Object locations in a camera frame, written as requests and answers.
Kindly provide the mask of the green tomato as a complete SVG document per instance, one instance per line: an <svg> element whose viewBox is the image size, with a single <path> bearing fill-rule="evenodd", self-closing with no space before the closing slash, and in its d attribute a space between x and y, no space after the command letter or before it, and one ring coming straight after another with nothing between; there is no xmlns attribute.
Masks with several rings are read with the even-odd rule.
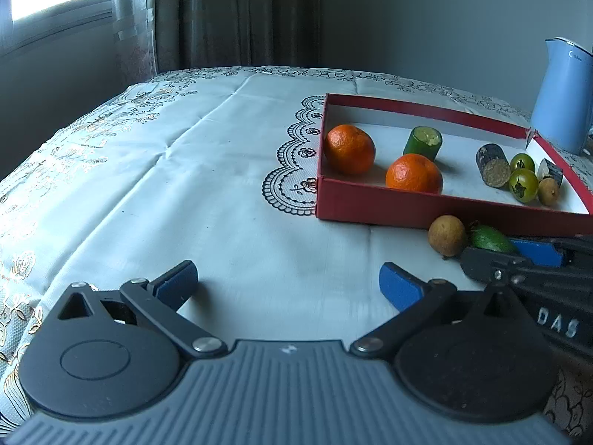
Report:
<svg viewBox="0 0 593 445"><path fill-rule="evenodd" d="M521 169L526 169L535 173L536 165L532 157L530 157L526 153L518 153L514 155L514 157L510 161L511 171L518 171Z"/></svg>
<svg viewBox="0 0 593 445"><path fill-rule="evenodd" d="M517 169L508 179L508 188L511 195L521 203L531 203L538 194L539 180L536 174L529 169Z"/></svg>

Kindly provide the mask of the white embroidered tablecloth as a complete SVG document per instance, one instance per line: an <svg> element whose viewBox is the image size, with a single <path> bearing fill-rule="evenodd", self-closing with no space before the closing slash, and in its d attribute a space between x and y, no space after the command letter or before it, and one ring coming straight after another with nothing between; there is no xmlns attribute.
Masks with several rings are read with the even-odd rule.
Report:
<svg viewBox="0 0 593 445"><path fill-rule="evenodd" d="M1 184L1 281L38 296L3 391L9 444L588 444L592 355L428 229L316 216L327 95L513 123L380 73L174 70L58 131ZM147 284L184 260L179 310ZM393 262L431 286L398 311Z"/></svg>

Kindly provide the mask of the red shallow cardboard tray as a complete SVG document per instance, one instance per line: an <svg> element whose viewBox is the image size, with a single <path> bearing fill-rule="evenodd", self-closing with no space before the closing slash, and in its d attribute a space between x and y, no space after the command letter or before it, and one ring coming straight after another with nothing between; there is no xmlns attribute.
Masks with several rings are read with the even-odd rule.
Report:
<svg viewBox="0 0 593 445"><path fill-rule="evenodd" d="M533 173L487 185L518 153L562 171L557 202L540 202ZM327 95L316 216L427 229L442 215L511 236L589 235L592 194L533 130L415 102Z"/></svg>

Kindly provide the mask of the window frame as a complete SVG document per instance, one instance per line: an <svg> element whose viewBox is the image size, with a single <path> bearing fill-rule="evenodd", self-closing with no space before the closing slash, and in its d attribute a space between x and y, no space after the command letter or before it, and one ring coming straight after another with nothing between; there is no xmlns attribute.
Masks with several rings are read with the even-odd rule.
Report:
<svg viewBox="0 0 593 445"><path fill-rule="evenodd" d="M1 56L22 51L45 38L112 20L112 0L70 0L13 20L1 15Z"/></svg>

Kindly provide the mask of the light blue electric kettle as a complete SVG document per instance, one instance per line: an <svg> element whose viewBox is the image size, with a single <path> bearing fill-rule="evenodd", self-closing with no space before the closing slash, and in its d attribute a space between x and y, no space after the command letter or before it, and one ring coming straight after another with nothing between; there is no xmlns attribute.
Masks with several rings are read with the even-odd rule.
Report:
<svg viewBox="0 0 593 445"><path fill-rule="evenodd" d="M545 43L548 66L531 126L557 148L579 155L592 128L592 53L560 36Z"/></svg>

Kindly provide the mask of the orange mandarin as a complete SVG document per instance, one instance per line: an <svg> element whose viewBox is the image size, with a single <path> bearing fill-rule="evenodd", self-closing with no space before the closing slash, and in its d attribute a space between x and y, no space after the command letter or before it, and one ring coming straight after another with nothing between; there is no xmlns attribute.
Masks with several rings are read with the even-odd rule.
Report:
<svg viewBox="0 0 593 445"><path fill-rule="evenodd" d="M328 131L323 148L329 165L348 176L367 173L376 157L371 137L353 125L339 125Z"/></svg>
<svg viewBox="0 0 593 445"><path fill-rule="evenodd" d="M421 155L408 154L397 159L385 176L387 188L406 192L440 194L443 188L441 171Z"/></svg>

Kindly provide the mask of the brown longan fruit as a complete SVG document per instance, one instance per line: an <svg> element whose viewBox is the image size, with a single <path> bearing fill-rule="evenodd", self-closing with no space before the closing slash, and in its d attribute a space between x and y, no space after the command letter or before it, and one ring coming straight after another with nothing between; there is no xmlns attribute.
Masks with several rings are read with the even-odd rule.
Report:
<svg viewBox="0 0 593 445"><path fill-rule="evenodd" d="M554 207L560 198L560 187L552 177L542 179L538 187L538 199L546 207Z"/></svg>

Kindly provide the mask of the brown curtain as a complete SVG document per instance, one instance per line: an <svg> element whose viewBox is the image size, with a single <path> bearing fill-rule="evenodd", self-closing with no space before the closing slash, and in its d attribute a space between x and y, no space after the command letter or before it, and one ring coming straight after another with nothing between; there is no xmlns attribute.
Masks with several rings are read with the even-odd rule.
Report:
<svg viewBox="0 0 593 445"><path fill-rule="evenodd" d="M113 38L128 85L215 66L316 66L321 0L112 0Z"/></svg>

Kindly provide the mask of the dark sugarcane piece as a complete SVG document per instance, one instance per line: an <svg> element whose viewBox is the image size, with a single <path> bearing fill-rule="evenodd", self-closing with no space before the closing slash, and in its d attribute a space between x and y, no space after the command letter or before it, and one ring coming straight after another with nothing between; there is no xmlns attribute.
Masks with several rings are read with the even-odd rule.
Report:
<svg viewBox="0 0 593 445"><path fill-rule="evenodd" d="M564 180L564 172L557 164L544 158L538 166L537 177L540 182L552 179L560 188Z"/></svg>
<svg viewBox="0 0 593 445"><path fill-rule="evenodd" d="M503 149L494 143L485 144L477 150L476 166L483 183L493 188L504 187L511 176L511 166Z"/></svg>

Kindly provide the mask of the green cut cucumber piece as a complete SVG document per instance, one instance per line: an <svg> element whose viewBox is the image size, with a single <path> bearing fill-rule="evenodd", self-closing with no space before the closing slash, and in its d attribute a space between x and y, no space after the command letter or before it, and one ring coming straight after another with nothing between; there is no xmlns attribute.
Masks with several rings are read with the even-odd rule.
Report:
<svg viewBox="0 0 593 445"><path fill-rule="evenodd" d="M430 126L416 126L410 133L403 150L404 155L421 155L434 161L442 146L441 133Z"/></svg>

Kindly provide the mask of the brown longan on table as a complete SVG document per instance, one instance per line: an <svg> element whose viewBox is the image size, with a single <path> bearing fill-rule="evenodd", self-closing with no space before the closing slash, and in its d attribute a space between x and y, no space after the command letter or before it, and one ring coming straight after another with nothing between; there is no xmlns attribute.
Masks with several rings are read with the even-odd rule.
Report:
<svg viewBox="0 0 593 445"><path fill-rule="evenodd" d="M444 257L458 255L468 241L466 227L452 215L435 219L428 229L427 238L429 245Z"/></svg>

